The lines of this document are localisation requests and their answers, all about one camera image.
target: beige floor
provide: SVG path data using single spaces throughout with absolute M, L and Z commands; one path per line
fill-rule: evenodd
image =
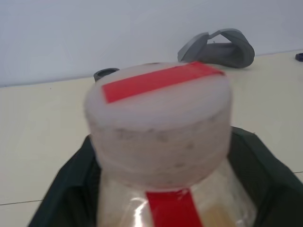
M 224 70 L 234 92 L 232 124 L 256 133 L 277 158 L 303 172 L 303 65 L 295 53 Z M 25 226 L 80 147 L 88 134 L 82 103 L 93 84 L 88 78 L 0 88 L 0 226 Z

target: red strip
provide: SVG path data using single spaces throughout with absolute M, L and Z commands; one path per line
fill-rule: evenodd
M 199 62 L 150 72 L 102 86 L 108 103 L 205 76 L 224 72 Z
M 203 227 L 191 192 L 147 192 L 155 227 Z

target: plastic container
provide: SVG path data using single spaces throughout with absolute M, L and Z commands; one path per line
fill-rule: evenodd
M 196 62 L 145 64 L 89 91 L 104 169 L 99 227 L 253 225 L 255 207 L 226 161 L 231 91 L 222 74 Z

